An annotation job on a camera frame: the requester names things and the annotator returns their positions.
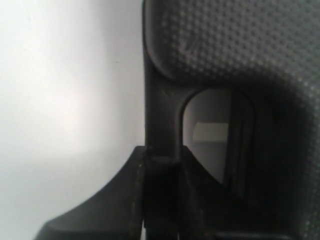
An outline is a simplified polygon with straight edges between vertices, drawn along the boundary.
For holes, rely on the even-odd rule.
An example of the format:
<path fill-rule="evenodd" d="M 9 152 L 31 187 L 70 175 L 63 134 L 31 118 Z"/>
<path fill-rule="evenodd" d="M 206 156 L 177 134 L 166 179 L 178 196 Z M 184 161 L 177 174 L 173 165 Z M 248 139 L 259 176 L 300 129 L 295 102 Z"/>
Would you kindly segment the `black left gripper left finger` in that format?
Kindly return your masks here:
<path fill-rule="evenodd" d="M 100 191 L 49 220 L 37 240 L 139 240 L 142 234 L 145 153 L 137 146 Z"/>

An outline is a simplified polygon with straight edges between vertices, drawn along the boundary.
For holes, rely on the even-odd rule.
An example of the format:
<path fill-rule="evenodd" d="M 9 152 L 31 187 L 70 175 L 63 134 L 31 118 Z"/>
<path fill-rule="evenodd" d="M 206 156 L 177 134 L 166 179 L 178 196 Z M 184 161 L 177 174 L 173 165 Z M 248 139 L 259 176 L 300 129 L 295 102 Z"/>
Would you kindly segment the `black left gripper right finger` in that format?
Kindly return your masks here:
<path fill-rule="evenodd" d="M 235 195 L 182 148 L 178 227 L 181 240 L 234 240 Z"/>

